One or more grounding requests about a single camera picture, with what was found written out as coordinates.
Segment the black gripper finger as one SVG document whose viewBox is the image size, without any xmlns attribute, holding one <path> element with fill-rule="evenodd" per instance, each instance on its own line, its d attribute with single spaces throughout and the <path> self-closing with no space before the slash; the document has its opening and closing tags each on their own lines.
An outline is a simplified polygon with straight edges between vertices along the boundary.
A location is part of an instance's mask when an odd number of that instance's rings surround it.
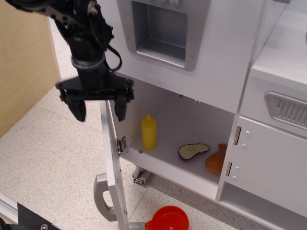
<svg viewBox="0 0 307 230">
<path fill-rule="evenodd" d="M 84 101 L 66 100 L 66 104 L 78 121 L 84 122 L 86 118 L 86 106 Z"/>
<path fill-rule="evenodd" d="M 121 122 L 125 119 L 127 110 L 127 101 L 115 101 L 115 114 L 118 118 L 118 121 Z"/>
</svg>

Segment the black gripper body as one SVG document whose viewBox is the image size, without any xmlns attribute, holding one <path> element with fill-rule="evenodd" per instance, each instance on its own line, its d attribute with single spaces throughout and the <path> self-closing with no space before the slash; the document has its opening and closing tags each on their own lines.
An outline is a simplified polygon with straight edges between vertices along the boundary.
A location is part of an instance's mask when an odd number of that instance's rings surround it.
<svg viewBox="0 0 307 230">
<path fill-rule="evenodd" d="M 61 100 L 114 100 L 130 102 L 134 99 L 134 82 L 111 72 L 105 66 L 93 70 L 78 69 L 78 76 L 56 84 Z"/>
</svg>

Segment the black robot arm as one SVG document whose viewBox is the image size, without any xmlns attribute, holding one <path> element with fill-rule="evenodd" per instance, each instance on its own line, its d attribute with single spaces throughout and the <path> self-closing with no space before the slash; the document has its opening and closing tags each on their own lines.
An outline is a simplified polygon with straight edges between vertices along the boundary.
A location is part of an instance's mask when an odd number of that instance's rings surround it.
<svg viewBox="0 0 307 230">
<path fill-rule="evenodd" d="M 56 88 L 60 99 L 81 122 L 86 118 L 85 101 L 115 103 L 119 121 L 125 119 L 127 103 L 134 98 L 134 82 L 117 76 L 122 66 L 111 68 L 105 52 L 120 54 L 111 45 L 114 38 L 112 26 L 108 25 L 95 0 L 9 0 L 14 8 L 24 12 L 36 12 L 54 20 L 61 36 L 70 47 L 71 63 L 78 75 L 59 81 Z"/>
</svg>

